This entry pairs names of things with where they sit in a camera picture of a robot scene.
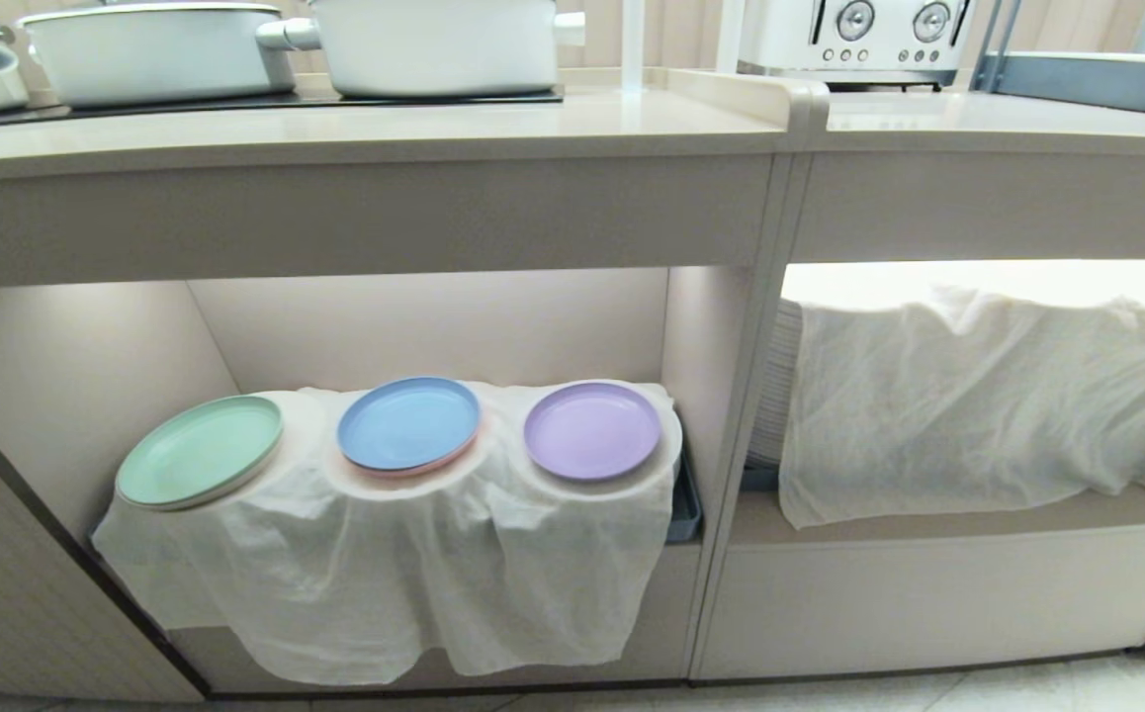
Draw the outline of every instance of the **stack of plates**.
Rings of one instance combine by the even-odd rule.
[[[361,472],[410,477],[449,465],[481,429],[481,402],[448,379],[417,378],[381,385],[339,419],[339,450]]]
[[[524,420],[528,456],[546,472],[601,482],[633,472],[662,437],[660,416],[640,393],[578,382],[542,397]]]
[[[212,401],[142,438],[119,466],[116,491],[160,512],[206,505],[260,474],[282,437],[283,413],[268,397]]]

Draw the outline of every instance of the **purple plate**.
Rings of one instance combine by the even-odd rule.
[[[656,450],[660,416],[639,393],[610,382],[560,388],[524,420],[528,456],[569,481],[607,481]]]

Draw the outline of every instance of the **tile floor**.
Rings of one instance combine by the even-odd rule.
[[[0,712],[1145,712],[1145,662],[743,687],[482,697],[124,704],[0,697]]]

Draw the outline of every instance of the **toaster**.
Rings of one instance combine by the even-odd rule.
[[[830,85],[955,82],[976,0],[745,0],[740,72]]]

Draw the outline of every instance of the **green plate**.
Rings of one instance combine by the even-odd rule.
[[[283,414],[261,396],[222,397],[175,416],[137,443],[116,475],[129,504],[183,509],[237,490],[283,436]]]

